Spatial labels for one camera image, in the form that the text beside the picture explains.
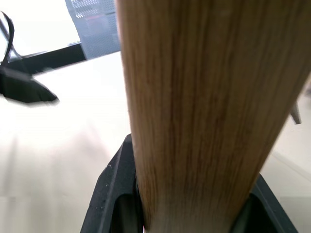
light wood surface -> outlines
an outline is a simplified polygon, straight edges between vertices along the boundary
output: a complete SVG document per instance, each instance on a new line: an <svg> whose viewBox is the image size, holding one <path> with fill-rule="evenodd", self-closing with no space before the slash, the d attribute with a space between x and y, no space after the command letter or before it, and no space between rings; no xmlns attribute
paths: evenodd
<svg viewBox="0 0 311 233"><path fill-rule="evenodd" d="M311 65L311 2L117 0L150 233L227 233Z"/></svg>

blurry background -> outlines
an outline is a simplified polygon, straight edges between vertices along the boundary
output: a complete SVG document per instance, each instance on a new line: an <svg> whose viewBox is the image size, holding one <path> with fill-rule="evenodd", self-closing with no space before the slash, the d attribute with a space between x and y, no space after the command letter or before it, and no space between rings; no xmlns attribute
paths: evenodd
<svg viewBox="0 0 311 233"><path fill-rule="evenodd" d="M25 106L0 97L0 232L79 232L98 176L130 133L114 6L11 0L0 10L24 58L12 54L9 65L26 66L60 99ZM0 33L0 54L6 43ZM261 173L298 231L309 233L311 99L302 94L298 106L302 124L287 119Z"/></svg>

white surface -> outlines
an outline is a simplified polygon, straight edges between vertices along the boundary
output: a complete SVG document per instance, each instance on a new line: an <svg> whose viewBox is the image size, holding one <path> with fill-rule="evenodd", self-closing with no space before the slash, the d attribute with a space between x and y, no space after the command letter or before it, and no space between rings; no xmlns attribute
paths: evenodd
<svg viewBox="0 0 311 233"><path fill-rule="evenodd" d="M302 124L288 117L261 174L299 233L311 232L311 98L298 101Z"/></svg>
<svg viewBox="0 0 311 233"><path fill-rule="evenodd" d="M65 0L2 0L0 11L13 21L13 45L20 55L56 50L80 41ZM6 46L0 31L0 60Z"/></svg>
<svg viewBox="0 0 311 233"><path fill-rule="evenodd" d="M0 99L0 233L80 231L98 176L130 133L120 53L37 76L57 106ZM311 232L311 99L288 119L262 175Z"/></svg>

black object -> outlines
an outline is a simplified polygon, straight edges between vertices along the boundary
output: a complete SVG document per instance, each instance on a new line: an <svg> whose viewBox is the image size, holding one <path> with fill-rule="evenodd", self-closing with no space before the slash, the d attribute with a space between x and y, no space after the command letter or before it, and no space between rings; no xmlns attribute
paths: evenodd
<svg viewBox="0 0 311 233"><path fill-rule="evenodd" d="M82 233L142 233L132 137L128 135L99 176Z"/></svg>
<svg viewBox="0 0 311 233"><path fill-rule="evenodd" d="M0 94L23 103L58 100L55 94L32 79L30 75L6 67L13 46L14 26L11 19L5 13L3 15L9 25L9 41L4 59L0 65Z"/></svg>
<svg viewBox="0 0 311 233"><path fill-rule="evenodd" d="M81 42L77 42L59 50L26 55L22 59L12 59L7 67L21 72L24 72L26 67L27 72L34 75L46 69L56 69L85 60Z"/></svg>
<svg viewBox="0 0 311 233"><path fill-rule="evenodd" d="M142 233L132 137L128 135L99 176L81 233ZM242 208L231 233L297 233L264 178Z"/></svg>

black frame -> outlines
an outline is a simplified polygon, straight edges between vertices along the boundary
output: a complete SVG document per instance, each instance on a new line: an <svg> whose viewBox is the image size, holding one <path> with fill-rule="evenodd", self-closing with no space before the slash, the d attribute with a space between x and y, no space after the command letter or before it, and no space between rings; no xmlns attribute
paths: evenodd
<svg viewBox="0 0 311 233"><path fill-rule="evenodd" d="M76 42L62 49L26 55L22 59L12 59L6 67L33 75L85 60L81 42Z"/></svg>

